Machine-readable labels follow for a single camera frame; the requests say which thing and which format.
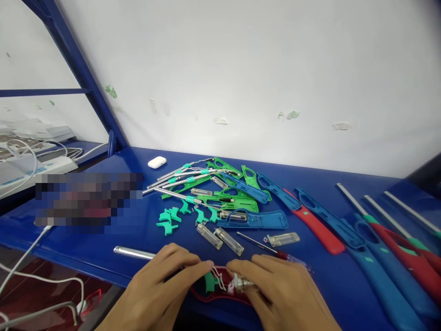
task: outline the power strip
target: power strip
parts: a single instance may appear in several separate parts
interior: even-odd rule
[[[78,169],[78,165],[69,157],[67,156],[59,156],[55,159],[51,159],[46,162],[41,163],[42,166],[37,169],[35,174],[41,174],[41,175],[49,175],[49,174],[65,174],[72,170]],[[29,175],[20,176],[17,178],[14,178],[6,183],[3,183],[0,185],[0,196],[3,193],[6,193],[10,190],[12,190],[14,187],[17,187],[24,181],[26,181],[29,178]],[[10,196],[12,194],[15,194],[17,192],[20,192],[24,189],[30,188],[35,185],[35,175],[32,176],[29,181],[24,184],[23,186],[20,186],[17,190],[14,190],[10,192],[9,194],[3,196],[2,198],[6,198],[7,196]]]

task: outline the blue table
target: blue table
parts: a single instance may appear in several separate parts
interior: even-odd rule
[[[159,169],[150,169],[147,162],[159,155],[167,158],[167,163]],[[146,187],[162,174],[173,171],[187,162],[205,158],[207,156],[126,148],[92,166],[86,172],[142,172],[143,187]],[[432,252],[438,255],[441,253],[441,246],[436,239],[408,214],[390,204],[382,194],[385,190],[390,191],[441,227],[441,202],[406,180],[227,158],[224,160],[237,169],[240,169],[241,164],[246,164],[287,189],[301,187],[337,216],[346,218],[350,223],[354,222],[355,209],[335,184],[342,183],[359,201],[363,195],[368,194]],[[199,187],[219,190],[211,181]],[[196,232],[194,213],[183,216],[179,228],[172,235],[165,237],[164,229],[155,225],[158,216],[164,208],[180,205],[181,201],[175,198],[162,201],[159,194],[150,195],[142,200],[127,201],[126,208],[120,210],[112,225],[105,227],[105,234],[90,234],[84,231],[78,233],[71,228],[56,227],[42,239],[39,247],[34,250],[34,255],[124,287],[145,262],[115,255],[113,248],[116,245],[157,252],[165,244],[175,242],[198,254],[203,260],[213,260],[217,265],[225,265],[237,257],[226,245],[217,251]],[[377,216],[382,224],[386,224],[364,201],[362,205],[368,212]],[[260,211],[285,211],[289,222],[289,229],[286,231],[297,232],[301,241],[284,246],[283,249],[313,266],[314,280],[343,330],[394,330],[364,274],[347,252],[337,256],[330,255],[309,228],[292,215],[277,198],[273,197],[270,203],[259,207]],[[33,225],[34,209],[35,201],[32,200],[0,217],[1,244],[22,251],[30,246],[41,232],[40,228]],[[229,232],[245,247],[242,259],[250,259],[253,254],[263,253],[261,249],[239,238],[234,231]],[[274,230],[244,232],[258,240],[262,240],[266,234],[280,233]],[[183,309],[197,311],[215,320],[248,330],[261,328],[254,310],[238,302],[218,300],[202,304],[189,295]]]

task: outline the blue lighter handle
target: blue lighter handle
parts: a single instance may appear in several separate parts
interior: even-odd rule
[[[259,185],[273,192],[288,207],[289,210],[296,211],[302,207],[301,203],[297,199],[286,193],[282,188],[280,188],[280,186],[274,183],[267,176],[257,171],[256,175]]]
[[[387,273],[380,266],[369,248],[347,251],[357,261],[381,302],[389,321],[399,331],[426,330],[412,307],[405,300]]]
[[[441,313],[437,305],[434,304],[429,295],[423,290],[421,285],[412,277],[410,272],[406,270],[395,255],[387,249],[387,246],[372,230],[369,223],[358,214],[355,214],[355,217],[357,218],[357,222],[354,225],[355,230],[360,234],[367,233],[366,231],[368,231],[370,236],[375,238],[376,242],[372,242],[369,238],[364,236],[368,248],[377,258],[378,262],[414,311],[419,315],[434,320],[441,319]]]
[[[267,203],[268,202],[270,195],[267,192],[261,191],[258,188],[254,188],[250,185],[247,185],[243,181],[241,181],[237,178],[234,178],[233,176],[228,175],[227,173],[222,172],[221,174],[224,177],[224,180],[228,184],[229,187],[236,188],[236,189],[239,189],[239,190],[245,192],[246,194],[248,194],[252,198],[256,199],[260,203]]]
[[[247,220],[236,220],[231,215],[236,212],[247,214]],[[266,228],[266,229],[286,229],[288,220],[283,211],[270,211],[255,213],[243,208],[233,210],[226,219],[217,220],[217,226],[221,228]]]

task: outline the plastic part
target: plastic part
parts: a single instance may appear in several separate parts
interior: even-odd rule
[[[371,222],[370,218],[366,218],[366,216],[364,216],[364,218],[370,223],[378,236],[418,281],[438,307],[441,307],[441,276],[432,267],[430,261],[425,258],[425,254],[432,253],[413,246],[409,241],[385,228],[378,222]]]
[[[181,220],[181,218],[178,216],[178,211],[179,211],[178,208],[171,208],[171,209],[169,209],[169,213],[170,213],[171,219],[172,219],[173,221],[177,221],[177,222],[181,223],[182,220]]]
[[[226,183],[224,183],[223,181],[221,181],[218,177],[212,177],[211,180],[213,182],[215,182],[216,184],[218,184],[222,189],[229,188],[229,186]]]
[[[288,262],[300,263],[301,265],[303,265],[306,268],[306,270],[308,270],[308,272],[310,274],[314,273],[314,270],[312,269],[312,267],[309,264],[307,264],[306,262],[303,262],[302,260],[292,256],[291,254],[288,254],[288,253],[285,253],[285,252],[283,252],[281,250],[278,250],[277,251],[277,257],[279,259],[282,259],[282,260],[285,260],[285,261],[288,261]]]
[[[365,246],[356,250],[348,246],[347,251],[363,270],[392,325],[399,331],[426,330],[370,249]]]
[[[235,220],[232,215],[235,212],[242,212],[247,214],[246,221]],[[223,228],[273,228],[286,229],[288,228],[288,221],[283,211],[271,211],[264,213],[250,212],[246,209],[236,209],[228,215],[227,219],[220,219],[217,225]]]
[[[231,215],[231,213],[232,213],[231,211],[222,210],[219,212],[219,217],[222,219],[225,219],[229,215]],[[239,220],[239,221],[246,221],[248,218],[248,215],[245,213],[235,212],[234,214],[231,215],[231,218]]]
[[[162,226],[165,230],[165,235],[169,235],[173,233],[173,229],[177,228],[179,225],[171,225],[170,222],[162,222],[162,223],[156,223],[156,226]]]
[[[280,186],[274,183],[261,172],[257,172],[257,181],[260,186],[273,192],[291,211],[296,211],[302,207],[301,203],[286,193]]]
[[[280,234],[272,237],[267,235],[266,238],[273,247],[292,244],[294,242],[300,241],[300,237],[295,232]]]
[[[243,173],[241,173],[239,170],[237,170],[236,168],[232,167],[232,166],[229,165],[228,163],[222,161],[222,160],[219,159],[218,157],[214,157],[214,158],[213,158],[213,162],[214,162],[214,163],[211,163],[211,162],[207,161],[207,166],[208,166],[208,167],[211,167],[211,168],[213,168],[213,169],[218,169],[218,170],[223,169],[223,170],[230,170],[230,171],[233,171],[233,172],[237,173],[237,175],[233,175],[233,177],[235,177],[235,178],[237,178],[237,179],[243,177]],[[215,175],[216,175],[217,177],[219,177],[219,178],[223,178],[223,177],[222,177],[222,173],[217,173],[217,174],[215,174]]]
[[[233,202],[222,202],[221,199],[224,199],[219,196],[208,196],[208,195],[198,195],[197,199],[202,200],[205,204],[209,205],[208,201],[215,201],[216,203],[222,205],[216,208],[221,210],[230,209],[235,210],[239,208],[248,209],[249,211],[258,212],[259,208],[257,206],[257,202],[251,199],[234,199]]]
[[[198,213],[196,223],[204,223],[209,221],[207,218],[205,218],[204,212],[202,210],[200,210],[199,208],[195,208],[194,210],[196,211],[196,213]]]
[[[187,196],[185,197],[185,201],[187,201],[187,202],[191,202],[192,204],[194,204],[194,197],[187,195]]]
[[[421,242],[419,241],[419,239],[417,238],[408,238],[407,239],[412,245],[414,245],[415,247],[425,250],[425,251],[429,251],[429,249]]]
[[[366,230],[370,232],[369,236],[364,236],[367,246],[374,256],[378,259],[379,263],[388,274],[390,279],[394,282],[407,302],[411,305],[414,311],[422,316],[429,317],[434,320],[441,319],[441,313],[431,298],[423,290],[420,284],[412,277],[412,274],[408,272],[406,267],[400,263],[397,257],[395,257],[393,250],[388,247],[386,249],[385,243],[379,238],[379,236],[371,230],[368,222],[366,222],[366,216],[363,218],[355,214],[357,222],[355,229],[358,233],[366,233]],[[365,230],[361,231],[360,227],[364,225]]]
[[[191,193],[194,195],[213,195],[212,191],[201,190],[199,188],[192,188]]]
[[[248,175],[247,175],[247,171],[248,171],[248,172],[251,172],[252,175],[251,175],[251,176],[248,176]],[[259,184],[257,183],[256,173],[255,173],[253,170],[251,170],[250,168],[248,168],[246,165],[242,165],[242,173],[243,173],[243,178],[245,179],[245,182],[246,182],[249,186],[252,186],[252,187],[257,188],[257,189],[261,189],[260,186],[259,186]],[[269,191],[265,191],[265,190],[262,190],[262,191],[268,193],[268,195],[270,196],[270,198],[268,199],[268,201],[271,201],[271,200],[272,200],[272,197],[271,197],[270,192],[269,192]]]
[[[217,238],[210,232],[203,224],[198,224],[196,231],[200,233],[215,249],[219,250],[222,247],[223,241]]]
[[[211,271],[204,275],[205,278],[205,293],[213,292],[215,290],[215,278]]]
[[[217,210],[208,207],[211,212],[210,222],[216,223],[220,218],[217,216]]]
[[[190,209],[188,209],[188,203],[184,199],[181,199],[181,201],[182,201],[183,205],[179,211],[184,215],[191,214],[192,211]]]
[[[194,182],[192,182],[192,183],[185,183],[185,184],[183,184],[183,185],[184,185],[184,188],[182,188],[182,189],[180,189],[180,190],[174,191],[174,188],[170,188],[169,191],[171,191],[171,192],[175,192],[175,193],[181,193],[181,192],[184,192],[184,191],[186,191],[186,190],[188,190],[188,189],[190,189],[190,188],[193,188],[193,187],[195,187],[195,186],[197,186],[197,185],[199,185],[199,184],[202,184],[202,183],[204,183],[204,182],[210,180],[210,177],[211,177],[211,176],[206,176],[206,177],[202,177],[202,178],[196,179],[196,180],[195,180]],[[161,199],[166,199],[166,198],[169,198],[169,197],[171,197],[170,194],[163,194],[163,195],[161,195]]]
[[[237,255],[241,256],[243,253],[243,246],[240,245],[235,239],[230,236],[224,229],[217,228],[215,234],[222,239],[224,243],[228,245]]]
[[[236,188],[231,188],[228,185],[226,186],[226,189],[223,189],[220,192],[213,192],[214,196],[221,196],[223,198],[230,198],[230,199],[235,199],[235,198],[242,198],[242,199],[252,199],[252,197],[250,197],[248,194],[246,194],[245,192],[239,191]]]
[[[167,209],[164,209],[164,212],[159,214],[159,220],[171,222],[171,215]]]
[[[301,188],[294,190],[298,192],[301,203],[325,221],[348,247],[358,249],[366,245],[364,238],[355,232],[347,221],[336,217]]]
[[[228,175],[226,173],[221,173],[224,177],[225,182],[228,184],[231,188],[236,188],[241,191],[244,191],[246,194],[251,196],[253,199],[256,199],[260,203],[267,203],[268,199],[270,198],[270,195],[266,192],[263,192],[257,188],[254,188],[252,186],[247,185],[245,182],[234,178],[231,175]]]
[[[283,190],[295,198],[294,195],[286,188]],[[345,245],[343,245],[343,243],[304,205],[301,205],[300,209],[291,212],[300,218],[311,229],[311,231],[320,240],[322,245],[329,253],[332,255],[337,255],[346,250]]]

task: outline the red plastic part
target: red plastic part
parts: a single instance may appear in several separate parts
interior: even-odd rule
[[[228,286],[228,284],[232,281],[231,276],[227,272],[225,267],[215,266],[216,269],[222,274],[222,281],[224,282],[225,287]],[[208,297],[203,297],[199,293],[196,292],[196,290],[191,287],[190,290],[192,291],[193,295],[202,302],[210,302],[217,299],[229,299],[234,301],[239,301],[242,303],[245,303],[249,306],[251,306],[251,303],[248,300],[248,297],[245,293],[228,293],[221,290],[219,287],[216,287],[216,289],[211,292],[211,294]]]
[[[296,197],[286,188],[283,189],[286,193],[291,195],[294,199]],[[346,250],[345,245],[320,222],[304,205],[296,211],[292,211],[294,215],[300,218],[316,235],[320,242],[325,246],[326,250],[332,255],[337,255]]]
[[[441,275],[441,257],[435,255],[432,252],[419,250],[421,254],[426,258],[427,262],[429,262],[430,266]]]
[[[279,259],[282,259],[282,260],[287,260],[288,259],[288,254],[287,253],[285,253],[285,252],[283,252],[283,251],[281,251],[281,250],[278,250],[277,251],[277,257],[279,258]]]
[[[415,247],[406,239],[386,229],[381,224],[370,223],[370,225],[400,262],[409,270],[412,276],[420,283],[421,287],[424,288],[432,300],[441,308],[441,276],[425,257],[430,256],[430,259],[433,260],[431,255],[434,254]],[[416,252],[418,256],[406,253],[400,246]]]

